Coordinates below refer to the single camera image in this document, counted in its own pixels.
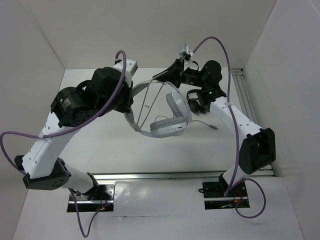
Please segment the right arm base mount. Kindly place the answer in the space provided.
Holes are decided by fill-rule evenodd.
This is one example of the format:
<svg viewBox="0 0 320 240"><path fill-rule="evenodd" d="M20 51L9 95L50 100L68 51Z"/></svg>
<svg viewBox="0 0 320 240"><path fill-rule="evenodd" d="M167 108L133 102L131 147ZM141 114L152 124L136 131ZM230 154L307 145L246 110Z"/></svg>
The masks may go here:
<svg viewBox="0 0 320 240"><path fill-rule="evenodd" d="M205 210L234 209L236 204L238 208L250 207L244 182L234 187L227 196L224 196L224 191L221 190L218 182L203 182L198 192L203 195Z"/></svg>

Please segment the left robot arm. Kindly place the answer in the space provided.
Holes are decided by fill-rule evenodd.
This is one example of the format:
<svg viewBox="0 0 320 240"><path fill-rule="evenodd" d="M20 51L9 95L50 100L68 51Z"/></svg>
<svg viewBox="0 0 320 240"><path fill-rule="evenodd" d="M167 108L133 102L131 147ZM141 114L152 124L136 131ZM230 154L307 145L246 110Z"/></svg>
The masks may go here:
<svg viewBox="0 0 320 240"><path fill-rule="evenodd" d="M111 111L128 113L133 103L132 78L138 67L117 62L98 68L91 79L76 87L66 87L54 98L45 126L34 136L35 143L14 162L25 173L23 183L29 190L52 191L59 188L92 200L103 189L89 172L67 165L60 155L83 127Z"/></svg>

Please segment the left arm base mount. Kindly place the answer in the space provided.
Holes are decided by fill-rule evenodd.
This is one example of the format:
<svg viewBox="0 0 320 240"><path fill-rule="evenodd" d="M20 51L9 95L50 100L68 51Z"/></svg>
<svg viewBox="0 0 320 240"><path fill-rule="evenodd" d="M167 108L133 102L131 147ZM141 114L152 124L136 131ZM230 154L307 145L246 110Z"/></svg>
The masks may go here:
<svg viewBox="0 0 320 240"><path fill-rule="evenodd" d="M78 191L74 191L78 211L80 213L94 213L97 210L100 212L113 212L115 188L115 182L107 182L105 184L101 184L97 193L93 196L83 195Z"/></svg>

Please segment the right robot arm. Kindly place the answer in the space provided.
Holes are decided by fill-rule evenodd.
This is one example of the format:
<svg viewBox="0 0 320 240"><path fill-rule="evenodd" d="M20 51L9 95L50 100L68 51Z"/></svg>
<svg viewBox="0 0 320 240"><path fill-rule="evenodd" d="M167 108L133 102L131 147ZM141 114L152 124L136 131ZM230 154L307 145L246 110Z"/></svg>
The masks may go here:
<svg viewBox="0 0 320 240"><path fill-rule="evenodd" d="M152 78L170 82L177 88L181 84L199 87L200 105L235 132L235 164L218 179L218 190L223 196L230 196L241 181L276 160L274 131L255 124L230 102L228 94L219 85L223 76L217 61L209 60L200 70L195 70L184 69L184 60L177 58L170 67Z"/></svg>

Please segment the white over-ear headphones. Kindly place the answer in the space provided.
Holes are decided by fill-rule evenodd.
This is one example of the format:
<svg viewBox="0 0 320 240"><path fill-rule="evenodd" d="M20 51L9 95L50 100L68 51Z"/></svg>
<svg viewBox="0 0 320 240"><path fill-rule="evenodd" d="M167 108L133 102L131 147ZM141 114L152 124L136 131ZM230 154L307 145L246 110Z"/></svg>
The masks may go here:
<svg viewBox="0 0 320 240"><path fill-rule="evenodd" d="M170 82L143 81L133 87L132 97L141 107L131 106L125 119L132 129L150 138L177 136L187 129L192 113L186 98Z"/></svg>

